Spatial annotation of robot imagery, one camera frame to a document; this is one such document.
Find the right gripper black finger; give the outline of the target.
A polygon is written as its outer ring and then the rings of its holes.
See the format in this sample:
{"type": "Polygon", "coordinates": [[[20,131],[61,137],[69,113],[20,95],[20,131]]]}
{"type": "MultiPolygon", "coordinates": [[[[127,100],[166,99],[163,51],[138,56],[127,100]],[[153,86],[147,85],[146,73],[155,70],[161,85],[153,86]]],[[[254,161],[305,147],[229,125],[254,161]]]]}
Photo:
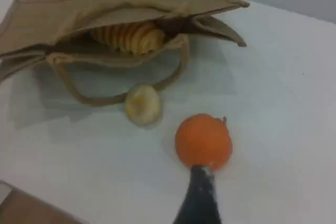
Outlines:
{"type": "Polygon", "coordinates": [[[208,166],[192,166],[185,198],[173,222],[222,223],[215,193],[214,174],[208,166]]]}

